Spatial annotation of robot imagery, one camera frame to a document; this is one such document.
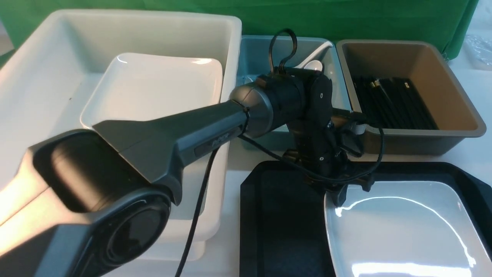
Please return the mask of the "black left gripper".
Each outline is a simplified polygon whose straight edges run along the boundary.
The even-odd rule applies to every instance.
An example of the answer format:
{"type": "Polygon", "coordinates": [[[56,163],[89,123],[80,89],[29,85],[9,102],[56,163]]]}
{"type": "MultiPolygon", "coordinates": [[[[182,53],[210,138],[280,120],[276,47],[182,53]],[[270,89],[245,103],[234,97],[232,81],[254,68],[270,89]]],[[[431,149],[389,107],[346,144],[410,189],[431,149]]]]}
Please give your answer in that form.
{"type": "Polygon", "coordinates": [[[341,207],[346,201],[348,184],[358,184],[366,192],[374,184],[371,172],[357,172],[348,158],[364,155],[360,135],[364,133],[366,123],[367,117],[360,112],[335,112],[326,124],[307,117],[287,124],[294,137],[296,161],[310,172],[331,179],[323,181],[313,177],[314,181],[320,181],[330,189],[335,207],[341,207]]]}

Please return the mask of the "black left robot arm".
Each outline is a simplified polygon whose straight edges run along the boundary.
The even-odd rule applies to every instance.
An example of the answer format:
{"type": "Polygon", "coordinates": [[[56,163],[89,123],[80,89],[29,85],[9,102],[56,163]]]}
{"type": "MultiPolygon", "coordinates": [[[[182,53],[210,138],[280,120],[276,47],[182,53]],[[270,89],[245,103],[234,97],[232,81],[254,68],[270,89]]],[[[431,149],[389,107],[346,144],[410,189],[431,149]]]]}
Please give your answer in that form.
{"type": "Polygon", "coordinates": [[[352,175],[360,157],[357,112],[334,109],[332,81],[322,72],[271,66],[236,87],[229,100],[149,121],[106,120],[28,149],[1,191],[2,277],[100,277],[147,251],[183,196],[183,170],[210,154],[191,223],[186,261],[211,165],[219,148],[240,137],[270,156],[256,137],[287,125],[294,161],[336,204],[349,184],[369,191],[369,170],[352,175]]]}

